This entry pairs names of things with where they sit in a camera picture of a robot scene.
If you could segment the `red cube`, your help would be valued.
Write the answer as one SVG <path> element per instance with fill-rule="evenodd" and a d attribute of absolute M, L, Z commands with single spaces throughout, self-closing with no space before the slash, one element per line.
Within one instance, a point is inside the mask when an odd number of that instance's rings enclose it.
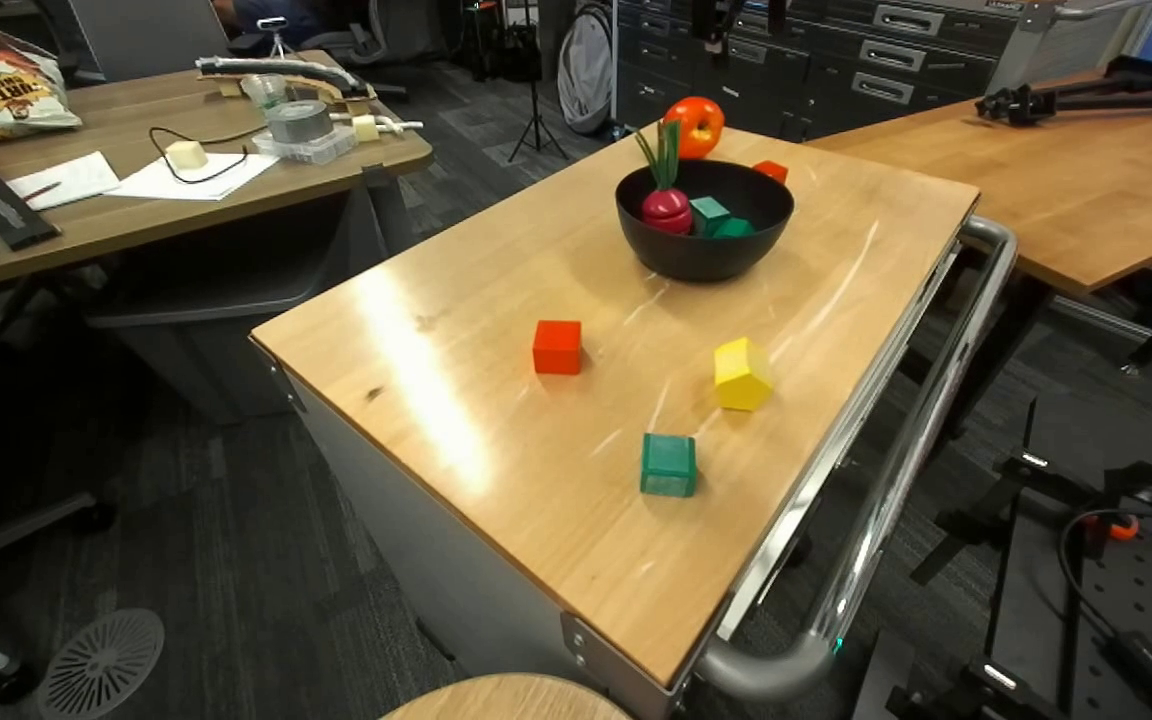
<path fill-rule="evenodd" d="M 576 376 L 582 367 L 582 328 L 576 319 L 539 319 L 532 332 L 532 367 L 539 376 Z"/>

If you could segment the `green cube edge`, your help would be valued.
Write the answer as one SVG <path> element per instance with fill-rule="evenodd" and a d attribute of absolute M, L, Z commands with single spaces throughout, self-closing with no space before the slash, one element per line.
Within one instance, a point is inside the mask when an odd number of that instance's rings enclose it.
<path fill-rule="evenodd" d="M 699 223 L 712 223 L 712 221 L 727 221 L 731 213 L 727 213 L 727 202 L 720 202 L 716 197 L 692 197 L 692 215 L 697 215 Z"/>

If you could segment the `green cube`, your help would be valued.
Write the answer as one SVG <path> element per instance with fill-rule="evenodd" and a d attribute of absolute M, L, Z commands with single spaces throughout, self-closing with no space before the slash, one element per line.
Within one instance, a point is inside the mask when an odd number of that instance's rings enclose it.
<path fill-rule="evenodd" d="M 647 433 L 640 442 L 640 486 L 647 497 L 692 497 L 699 486 L 697 440 Z"/>
<path fill-rule="evenodd" d="M 727 221 L 712 223 L 706 234 L 712 238 L 751 238 L 751 223 L 743 215 L 727 215 Z"/>

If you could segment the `red orange toy apple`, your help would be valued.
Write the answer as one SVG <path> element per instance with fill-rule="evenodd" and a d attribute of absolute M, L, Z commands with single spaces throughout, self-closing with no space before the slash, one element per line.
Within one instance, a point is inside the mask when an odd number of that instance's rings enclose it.
<path fill-rule="evenodd" d="M 666 109 L 666 119 L 681 132 L 681 156 L 682 160 L 706 160 L 720 149 L 724 134 L 724 109 L 706 96 L 681 96 Z"/>

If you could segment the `small orange red block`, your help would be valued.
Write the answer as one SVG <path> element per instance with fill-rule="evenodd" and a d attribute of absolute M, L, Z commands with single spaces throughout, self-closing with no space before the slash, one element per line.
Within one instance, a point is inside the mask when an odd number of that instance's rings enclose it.
<path fill-rule="evenodd" d="M 756 160 L 751 167 L 776 182 L 789 182 L 789 164 L 778 160 Z"/>

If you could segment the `red toy radish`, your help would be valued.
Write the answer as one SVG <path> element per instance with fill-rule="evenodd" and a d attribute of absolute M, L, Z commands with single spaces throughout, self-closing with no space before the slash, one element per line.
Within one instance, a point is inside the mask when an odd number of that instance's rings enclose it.
<path fill-rule="evenodd" d="M 651 176 L 651 190 L 640 200 L 640 221 L 647 226 L 688 234 L 692 231 L 692 200 L 677 188 L 681 173 L 681 124 L 659 119 L 657 138 L 636 138 L 643 153 L 643 167 Z"/>

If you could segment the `black bowl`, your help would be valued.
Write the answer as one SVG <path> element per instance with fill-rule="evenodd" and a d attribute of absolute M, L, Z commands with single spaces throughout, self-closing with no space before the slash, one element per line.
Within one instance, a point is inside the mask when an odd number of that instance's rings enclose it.
<path fill-rule="evenodd" d="M 688 234 L 647 226 L 640 221 L 640 200 L 651 190 L 651 176 L 647 167 L 636 167 L 617 182 L 620 231 L 636 259 L 666 281 L 720 283 L 743 274 L 778 245 L 797 213 L 797 197 L 749 164 L 682 160 L 677 173 L 677 188 L 688 200 L 716 197 L 720 202 L 727 202 L 731 215 L 743 215 L 751 223 L 751 238 L 712 238 L 706 231 L 720 221 L 699 223 L 697 215 Z"/>

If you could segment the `yellow cube near headset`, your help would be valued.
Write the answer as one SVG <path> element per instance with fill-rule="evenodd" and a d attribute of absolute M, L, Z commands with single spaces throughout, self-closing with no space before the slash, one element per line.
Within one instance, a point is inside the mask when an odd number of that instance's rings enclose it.
<path fill-rule="evenodd" d="M 724 340 L 712 353 L 716 403 L 731 411 L 751 411 L 772 394 L 764 353 L 749 340 Z"/>

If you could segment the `round wooden stool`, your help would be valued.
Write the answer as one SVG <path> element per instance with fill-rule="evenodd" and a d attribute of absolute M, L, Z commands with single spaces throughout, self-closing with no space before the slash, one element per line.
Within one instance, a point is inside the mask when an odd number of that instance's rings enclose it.
<path fill-rule="evenodd" d="M 537 671 L 496 671 L 425 693 L 380 720 L 631 720 L 600 693 Z"/>

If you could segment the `white paper sheets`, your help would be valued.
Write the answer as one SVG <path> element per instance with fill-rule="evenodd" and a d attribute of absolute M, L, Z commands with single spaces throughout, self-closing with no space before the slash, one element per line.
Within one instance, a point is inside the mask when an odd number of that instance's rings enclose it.
<path fill-rule="evenodd" d="M 146 160 L 114 182 L 122 200 L 229 200 L 255 176 L 276 167 L 276 156 L 258 153 L 206 153 L 198 167 L 174 167 L 166 156 Z"/>

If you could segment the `wooden office desk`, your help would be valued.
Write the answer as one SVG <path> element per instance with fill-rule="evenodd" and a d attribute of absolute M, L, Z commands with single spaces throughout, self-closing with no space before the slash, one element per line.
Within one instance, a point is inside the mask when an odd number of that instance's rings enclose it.
<path fill-rule="evenodd" d="M 214 57 L 198 71 L 74 87 L 66 96 L 84 115 L 74 132 L 34 132 L 0 144 L 0 283 L 320 200 L 343 190 L 361 167 L 416 167 L 431 156 L 419 132 L 382 132 L 377 138 L 343 132 L 343 149 L 324 160 L 247 153 L 229 164 L 214 156 L 219 176 L 181 182 L 153 132 L 239 134 L 258 124 L 258 109 L 253 99 L 219 99 L 214 87 L 271 71 L 326 79 L 382 110 L 371 87 L 326 57 Z"/>

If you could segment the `chip snack bag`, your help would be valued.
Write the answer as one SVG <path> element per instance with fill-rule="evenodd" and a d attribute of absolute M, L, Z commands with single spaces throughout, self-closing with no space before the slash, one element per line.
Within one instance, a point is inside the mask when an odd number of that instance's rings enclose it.
<path fill-rule="evenodd" d="M 0 138 L 66 128 L 78 128 L 78 115 L 66 109 L 61 60 L 0 26 Z"/>

